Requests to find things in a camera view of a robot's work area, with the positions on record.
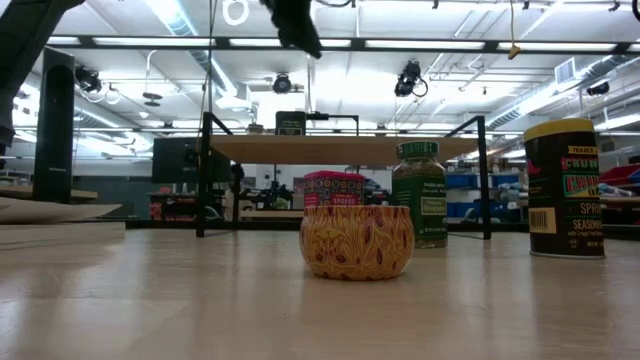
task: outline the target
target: green spice jar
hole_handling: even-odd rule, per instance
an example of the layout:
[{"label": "green spice jar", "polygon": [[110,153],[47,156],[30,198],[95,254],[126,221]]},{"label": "green spice jar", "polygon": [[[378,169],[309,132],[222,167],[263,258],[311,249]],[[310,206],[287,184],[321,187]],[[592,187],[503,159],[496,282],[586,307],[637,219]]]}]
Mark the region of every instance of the green spice jar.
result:
[{"label": "green spice jar", "polygon": [[401,163],[393,170],[393,203],[409,207],[420,249],[447,247],[447,188],[438,152],[430,141],[396,148]]}]

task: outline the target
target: jar lid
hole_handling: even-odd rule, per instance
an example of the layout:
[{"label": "jar lid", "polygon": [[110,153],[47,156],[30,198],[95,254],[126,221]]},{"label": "jar lid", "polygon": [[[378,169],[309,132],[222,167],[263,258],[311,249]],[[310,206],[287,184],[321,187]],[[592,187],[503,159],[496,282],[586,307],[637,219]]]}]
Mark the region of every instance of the jar lid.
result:
[{"label": "jar lid", "polygon": [[423,156],[438,156],[440,145],[433,141],[413,141],[399,144],[396,155],[399,159],[408,159]]}]

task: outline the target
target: speaker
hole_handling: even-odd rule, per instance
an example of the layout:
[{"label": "speaker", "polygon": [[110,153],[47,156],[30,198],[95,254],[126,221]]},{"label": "speaker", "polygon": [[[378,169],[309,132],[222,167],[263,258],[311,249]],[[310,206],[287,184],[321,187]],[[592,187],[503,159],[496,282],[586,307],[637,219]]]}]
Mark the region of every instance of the speaker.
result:
[{"label": "speaker", "polygon": [[74,67],[73,56],[45,48],[33,172],[36,201],[71,201]]}]

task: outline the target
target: yellow lid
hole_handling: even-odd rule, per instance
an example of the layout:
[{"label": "yellow lid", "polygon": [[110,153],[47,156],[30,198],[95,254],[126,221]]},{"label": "yellow lid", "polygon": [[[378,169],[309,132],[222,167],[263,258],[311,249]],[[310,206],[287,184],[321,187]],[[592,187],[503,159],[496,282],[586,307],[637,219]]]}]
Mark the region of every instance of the yellow lid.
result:
[{"label": "yellow lid", "polygon": [[524,141],[567,132],[594,132],[593,122],[587,119],[562,119],[536,125],[524,132]]}]

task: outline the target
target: storage shelf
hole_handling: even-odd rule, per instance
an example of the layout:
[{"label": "storage shelf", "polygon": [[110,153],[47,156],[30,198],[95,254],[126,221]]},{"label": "storage shelf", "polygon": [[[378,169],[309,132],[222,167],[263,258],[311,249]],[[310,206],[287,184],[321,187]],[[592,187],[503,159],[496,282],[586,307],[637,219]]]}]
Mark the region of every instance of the storage shelf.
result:
[{"label": "storage shelf", "polygon": [[211,146],[242,164],[395,165],[396,146],[410,141],[440,144],[445,162],[474,151],[475,139],[369,136],[212,136]]}]

